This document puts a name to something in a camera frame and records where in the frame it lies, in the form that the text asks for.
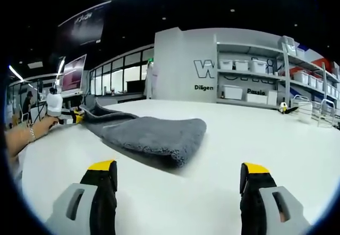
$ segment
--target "wire basket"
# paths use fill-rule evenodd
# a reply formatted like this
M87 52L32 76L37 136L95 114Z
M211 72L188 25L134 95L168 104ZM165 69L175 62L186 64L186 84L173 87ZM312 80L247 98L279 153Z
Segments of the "wire basket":
M292 115L297 116L297 118L304 123L310 123L312 119L312 102L309 98L302 95L295 95L291 100L291 108L298 107L296 112Z
M333 127L337 124L335 119L334 102L323 99L321 103L313 102L313 115L317 118L318 127Z

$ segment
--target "gray microfiber towel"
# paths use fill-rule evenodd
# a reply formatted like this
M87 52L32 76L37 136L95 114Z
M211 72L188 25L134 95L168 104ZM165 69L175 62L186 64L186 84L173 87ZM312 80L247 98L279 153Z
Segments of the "gray microfiber towel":
M207 130L201 119L182 121L141 117L104 127L103 138L113 145L140 153L165 156L182 167L201 145Z
M84 125L108 145L146 158L160 158L169 166L182 167L195 154L207 130L201 119L163 120L108 110L98 104L85 110Z

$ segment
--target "laboratory room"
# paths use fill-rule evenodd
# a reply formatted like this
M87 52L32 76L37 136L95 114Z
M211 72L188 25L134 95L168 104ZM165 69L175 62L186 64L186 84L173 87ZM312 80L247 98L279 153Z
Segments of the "laboratory room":
M331 234L337 1L14 2L8 233Z

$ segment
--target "white table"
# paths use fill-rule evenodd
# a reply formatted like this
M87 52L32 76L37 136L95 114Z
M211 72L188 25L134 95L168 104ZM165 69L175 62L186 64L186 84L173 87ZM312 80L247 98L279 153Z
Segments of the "white table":
M335 129L276 111L222 104L141 100L108 108L163 119L201 118L207 133L191 162L170 174L109 148L82 125L53 129L28 147L23 163L23 193L42 221L91 164L111 159L118 165L116 233L124 235L240 234L242 162L268 168L304 205L312 223L337 187Z

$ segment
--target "person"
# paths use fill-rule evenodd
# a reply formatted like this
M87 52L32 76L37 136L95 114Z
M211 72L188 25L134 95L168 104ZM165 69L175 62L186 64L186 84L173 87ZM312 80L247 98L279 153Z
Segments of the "person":
M46 115L41 121L31 127L14 127L5 132L7 154L12 165L26 145L46 135L52 126L58 123L58 118Z
M32 123L32 116L31 116L31 107L32 107L32 97L33 94L31 91L27 92L27 96L25 98L25 101L22 105L22 115L23 115L23 121L29 121Z

